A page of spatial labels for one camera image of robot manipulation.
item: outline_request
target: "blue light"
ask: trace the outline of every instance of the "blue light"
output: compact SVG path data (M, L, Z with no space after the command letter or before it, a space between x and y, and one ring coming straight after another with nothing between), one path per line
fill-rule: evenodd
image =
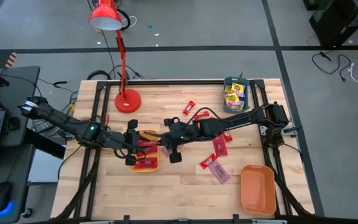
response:
M14 207L13 202L9 201L7 207L4 210L0 211L0 216L9 215L12 212L13 207Z

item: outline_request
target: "computer mouse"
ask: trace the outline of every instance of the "computer mouse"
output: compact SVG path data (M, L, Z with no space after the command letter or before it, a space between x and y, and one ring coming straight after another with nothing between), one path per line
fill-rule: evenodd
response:
M12 183L9 181L0 183L0 212L3 211L11 199Z

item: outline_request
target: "concrete floor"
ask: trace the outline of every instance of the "concrete floor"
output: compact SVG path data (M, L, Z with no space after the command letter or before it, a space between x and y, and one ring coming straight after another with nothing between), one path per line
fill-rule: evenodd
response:
M314 35L308 24L311 12L300 0L267 0L281 46L307 46ZM264 6L260 0L122 0L121 9L137 16L137 24L124 32L126 47L184 47L127 53L127 64L146 78L224 78L244 72L246 78L281 78L276 52L271 50L192 50L188 46L273 46ZM40 78L66 80L78 89L94 70L110 71L103 36L88 24L90 9L78 0L6 0L0 8L0 54L15 49L15 67L38 65ZM115 33L106 33L115 47ZM358 45L358 31L349 39ZM311 45L318 45L312 37ZM87 53L34 54L42 49L101 49ZM26 49L36 49L26 54ZM318 190L327 217L358 218L358 84L349 75L320 72L311 57L318 51L283 51L288 77L305 130ZM332 52L355 63L358 50ZM120 64L119 54L113 53ZM328 70L335 63L317 58ZM51 105L63 108L69 94L39 82ZM37 186L28 204L34 222L49 217L55 185Z

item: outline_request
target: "lamp shade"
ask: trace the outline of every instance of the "lamp shade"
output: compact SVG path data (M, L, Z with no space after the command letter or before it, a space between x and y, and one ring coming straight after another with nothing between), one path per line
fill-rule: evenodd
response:
M89 17L89 23L100 30L119 30L122 28L122 21L116 8L113 6L114 0L99 0L96 7Z

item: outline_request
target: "orange tray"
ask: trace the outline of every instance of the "orange tray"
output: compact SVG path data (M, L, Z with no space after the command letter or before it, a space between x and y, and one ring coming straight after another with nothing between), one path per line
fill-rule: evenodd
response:
M250 213L276 211L274 173L266 166L245 166L241 172L241 206Z

